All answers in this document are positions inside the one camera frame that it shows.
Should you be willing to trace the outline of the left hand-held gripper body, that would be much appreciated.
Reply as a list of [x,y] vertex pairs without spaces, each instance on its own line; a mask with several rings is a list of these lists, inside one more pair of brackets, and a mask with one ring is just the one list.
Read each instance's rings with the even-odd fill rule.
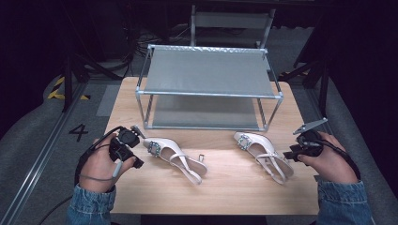
[[112,161],[120,159],[126,161],[134,156],[131,148],[140,143],[139,137],[144,137],[137,126],[131,128],[120,127],[118,134],[110,142],[110,157]]

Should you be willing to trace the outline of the person's left hand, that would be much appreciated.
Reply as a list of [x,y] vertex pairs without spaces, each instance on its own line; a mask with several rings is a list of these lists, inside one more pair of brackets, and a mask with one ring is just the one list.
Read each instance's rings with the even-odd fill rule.
[[109,191],[120,176],[129,170],[136,157],[131,157],[124,161],[116,177],[113,177],[117,164],[114,163],[109,156],[109,143],[115,134],[111,134],[97,147],[98,149],[89,157],[80,172],[79,186],[88,191],[105,193]]

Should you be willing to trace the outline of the grey metal shoe rack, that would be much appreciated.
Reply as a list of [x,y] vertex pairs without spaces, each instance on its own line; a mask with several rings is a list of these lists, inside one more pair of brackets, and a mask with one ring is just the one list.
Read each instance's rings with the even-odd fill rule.
[[266,49],[147,47],[135,89],[145,128],[266,131],[283,92]]

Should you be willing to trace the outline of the yellow black floor tape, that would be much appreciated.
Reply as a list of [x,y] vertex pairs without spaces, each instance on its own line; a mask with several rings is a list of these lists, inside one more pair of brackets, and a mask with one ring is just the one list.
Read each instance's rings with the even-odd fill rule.
[[64,99],[65,95],[64,94],[59,94],[58,91],[61,87],[61,85],[63,84],[63,82],[65,81],[65,77],[64,76],[60,76],[57,81],[54,84],[54,87],[52,89],[52,91],[50,92],[49,96],[47,96],[47,99],[51,99],[51,98],[56,98],[56,99]]

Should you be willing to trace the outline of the grey metal frame stand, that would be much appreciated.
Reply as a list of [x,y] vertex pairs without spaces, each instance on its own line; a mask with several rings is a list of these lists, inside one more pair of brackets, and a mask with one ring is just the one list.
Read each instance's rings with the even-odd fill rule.
[[262,38],[256,47],[264,49],[274,20],[276,10],[267,13],[235,13],[198,11],[196,5],[191,6],[191,46],[196,45],[196,29],[205,28],[239,28],[262,30]]

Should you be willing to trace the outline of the black metal stand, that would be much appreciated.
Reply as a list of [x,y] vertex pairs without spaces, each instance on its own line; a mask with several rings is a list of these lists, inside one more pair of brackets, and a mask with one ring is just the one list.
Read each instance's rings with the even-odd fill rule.
[[326,103],[329,87],[329,69],[325,61],[313,61],[304,64],[301,67],[295,68],[290,72],[282,72],[278,76],[280,82],[287,82],[297,76],[306,73],[302,80],[302,85],[305,89],[314,89],[319,83],[318,109],[322,116],[326,117]]
[[89,65],[93,70],[105,75],[111,80],[120,81],[121,76],[114,74],[110,69],[101,66],[99,63],[90,60],[79,54],[71,54],[67,57],[64,65],[64,85],[65,85],[65,98],[63,113],[65,113],[72,105],[75,97],[73,96],[72,77],[75,77],[79,83],[87,83],[90,79],[88,74]]

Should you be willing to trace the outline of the person's right hand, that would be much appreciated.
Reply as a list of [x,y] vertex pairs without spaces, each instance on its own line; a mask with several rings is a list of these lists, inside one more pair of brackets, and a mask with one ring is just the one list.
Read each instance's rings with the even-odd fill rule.
[[359,182],[351,166],[332,148],[325,146],[318,157],[298,155],[298,159],[311,167],[327,181],[339,184],[355,184]]

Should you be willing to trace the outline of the pale pink slingback shoe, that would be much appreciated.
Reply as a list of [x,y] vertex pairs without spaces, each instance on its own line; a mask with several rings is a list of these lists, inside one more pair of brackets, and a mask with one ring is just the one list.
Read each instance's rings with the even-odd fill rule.
[[237,146],[252,155],[276,183],[283,185],[294,174],[288,161],[277,153],[267,137],[237,131],[234,139]]
[[202,177],[207,173],[207,166],[202,161],[185,154],[175,141],[166,138],[146,138],[144,147],[153,157],[160,158],[180,169],[193,184],[202,184]]

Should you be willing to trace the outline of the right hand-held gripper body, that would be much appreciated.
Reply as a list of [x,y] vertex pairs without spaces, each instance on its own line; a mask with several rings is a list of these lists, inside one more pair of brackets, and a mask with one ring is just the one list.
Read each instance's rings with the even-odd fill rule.
[[293,134],[298,134],[296,142],[302,147],[302,151],[298,152],[299,155],[317,157],[321,154],[323,150],[321,136],[310,122],[303,124]]

